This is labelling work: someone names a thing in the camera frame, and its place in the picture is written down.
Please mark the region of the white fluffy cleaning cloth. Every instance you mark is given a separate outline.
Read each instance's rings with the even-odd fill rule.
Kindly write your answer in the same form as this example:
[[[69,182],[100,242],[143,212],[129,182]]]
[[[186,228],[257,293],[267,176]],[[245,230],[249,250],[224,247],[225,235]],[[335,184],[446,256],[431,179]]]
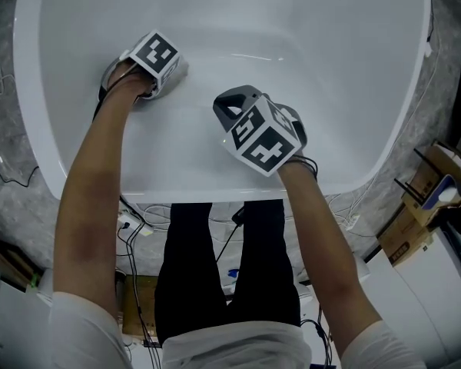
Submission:
[[[189,64],[183,60],[168,79],[165,89],[169,92],[173,91],[187,76],[188,69]]]

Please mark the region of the person's left forearm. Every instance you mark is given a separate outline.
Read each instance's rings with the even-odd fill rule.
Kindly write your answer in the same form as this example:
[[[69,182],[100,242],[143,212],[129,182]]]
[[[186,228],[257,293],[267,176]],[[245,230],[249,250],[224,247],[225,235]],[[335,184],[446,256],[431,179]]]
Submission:
[[[124,127],[143,85],[117,85],[91,124],[68,173],[55,230],[53,289],[115,316],[114,273]]]

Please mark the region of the white bathtub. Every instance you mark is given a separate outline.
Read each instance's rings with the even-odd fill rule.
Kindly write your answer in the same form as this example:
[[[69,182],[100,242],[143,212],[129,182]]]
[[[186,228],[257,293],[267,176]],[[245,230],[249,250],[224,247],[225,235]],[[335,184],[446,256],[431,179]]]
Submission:
[[[141,101],[123,140],[121,189],[138,203],[279,198],[223,146],[212,104],[253,85],[294,108],[324,194],[379,171],[420,74],[430,0],[17,0],[13,37],[20,109],[40,171],[59,197],[88,130],[101,77],[157,29],[188,76]]]

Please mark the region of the person's right forearm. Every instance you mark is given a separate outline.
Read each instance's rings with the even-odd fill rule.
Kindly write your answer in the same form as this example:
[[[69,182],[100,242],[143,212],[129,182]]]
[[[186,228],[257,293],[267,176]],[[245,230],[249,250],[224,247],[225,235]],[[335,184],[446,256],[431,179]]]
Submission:
[[[381,317],[360,285],[350,246],[311,171],[300,163],[286,163],[279,176],[287,190],[304,267],[342,357],[350,343]]]

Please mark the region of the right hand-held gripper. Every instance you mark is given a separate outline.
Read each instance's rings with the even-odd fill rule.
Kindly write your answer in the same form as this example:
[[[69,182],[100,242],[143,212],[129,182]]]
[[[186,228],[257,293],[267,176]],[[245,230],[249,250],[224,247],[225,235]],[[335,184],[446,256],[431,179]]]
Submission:
[[[298,113],[272,102],[254,86],[242,85],[218,95],[213,111],[226,131],[227,151],[266,177],[307,144]]]

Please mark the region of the flat cardboard box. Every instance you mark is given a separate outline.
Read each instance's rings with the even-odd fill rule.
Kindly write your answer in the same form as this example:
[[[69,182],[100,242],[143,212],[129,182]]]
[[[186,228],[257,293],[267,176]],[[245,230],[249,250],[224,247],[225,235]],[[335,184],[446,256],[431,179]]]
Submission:
[[[134,278],[132,275],[126,277],[124,283],[124,294],[122,300],[122,333],[142,339],[143,330],[138,315],[138,307],[141,308],[141,315],[145,327],[152,339],[157,339],[156,324],[154,319],[154,293],[157,287],[158,278],[152,276],[137,276],[136,286],[138,301],[134,296]]]

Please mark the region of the person's black trousers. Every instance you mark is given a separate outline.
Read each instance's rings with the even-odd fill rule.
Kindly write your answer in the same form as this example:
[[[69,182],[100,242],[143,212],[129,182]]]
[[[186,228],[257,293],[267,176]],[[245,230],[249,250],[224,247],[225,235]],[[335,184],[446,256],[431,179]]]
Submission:
[[[221,287],[208,218],[210,203],[173,204],[154,293],[163,349],[193,331],[258,322],[300,326],[300,299],[284,240],[281,200],[244,204],[244,243],[232,302]]]

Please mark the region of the person's left hand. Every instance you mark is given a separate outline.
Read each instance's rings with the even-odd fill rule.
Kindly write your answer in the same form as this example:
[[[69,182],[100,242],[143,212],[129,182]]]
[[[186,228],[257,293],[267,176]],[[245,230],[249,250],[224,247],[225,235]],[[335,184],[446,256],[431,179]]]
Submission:
[[[156,85],[154,77],[132,59],[119,61],[108,77],[107,90],[128,89],[137,96],[149,95]]]

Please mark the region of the brown cardboard box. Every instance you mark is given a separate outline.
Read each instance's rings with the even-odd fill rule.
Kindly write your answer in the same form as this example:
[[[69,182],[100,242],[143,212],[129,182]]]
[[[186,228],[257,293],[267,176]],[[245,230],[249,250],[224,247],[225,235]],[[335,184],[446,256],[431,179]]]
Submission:
[[[461,207],[461,151],[441,141],[435,141],[422,153],[435,164],[440,170],[442,177],[444,175],[452,175],[459,182],[459,198],[456,200],[455,204],[437,204],[436,207],[430,210],[423,210],[404,192],[402,201],[406,208],[410,210],[420,225],[427,226],[440,211]]]
[[[431,240],[434,228],[422,226],[404,204],[400,205],[376,238],[390,264],[396,267]]]

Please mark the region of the blue white padded case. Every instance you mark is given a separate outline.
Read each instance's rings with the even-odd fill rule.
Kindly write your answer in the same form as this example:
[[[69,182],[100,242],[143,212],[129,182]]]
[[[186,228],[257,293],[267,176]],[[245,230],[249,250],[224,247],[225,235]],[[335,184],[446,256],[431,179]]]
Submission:
[[[444,175],[442,179],[434,185],[432,191],[421,205],[423,210],[430,210],[437,204],[455,204],[459,198],[459,182],[452,175]]]

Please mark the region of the black antenna router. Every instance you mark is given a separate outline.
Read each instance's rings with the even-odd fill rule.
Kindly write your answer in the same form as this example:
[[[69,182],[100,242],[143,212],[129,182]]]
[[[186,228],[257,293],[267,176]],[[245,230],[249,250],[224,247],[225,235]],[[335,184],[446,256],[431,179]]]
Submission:
[[[424,208],[442,175],[440,170],[424,153],[417,148],[414,148],[413,151],[420,159],[420,163],[412,179],[405,182],[401,182],[397,178],[393,180],[417,205]]]

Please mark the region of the person's white shirt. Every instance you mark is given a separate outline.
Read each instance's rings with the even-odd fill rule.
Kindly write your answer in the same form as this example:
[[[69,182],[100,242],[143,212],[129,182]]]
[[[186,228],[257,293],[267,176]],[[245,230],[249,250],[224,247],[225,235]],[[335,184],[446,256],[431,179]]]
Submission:
[[[51,369],[134,369],[120,328],[100,306],[55,292],[49,318]],[[167,339],[161,369],[309,369],[311,349],[300,328],[248,321]],[[384,321],[362,331],[343,352],[342,369],[427,369]]]

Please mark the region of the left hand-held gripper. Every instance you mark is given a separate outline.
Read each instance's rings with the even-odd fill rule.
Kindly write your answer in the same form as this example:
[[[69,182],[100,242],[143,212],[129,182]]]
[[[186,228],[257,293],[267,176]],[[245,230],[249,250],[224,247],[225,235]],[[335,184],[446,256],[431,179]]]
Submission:
[[[144,35],[132,48],[125,50],[104,71],[98,100],[108,92],[108,77],[122,61],[132,60],[131,67],[147,72],[154,79],[154,87],[141,98],[152,100],[171,92],[181,83],[181,53],[165,35],[153,30]]]

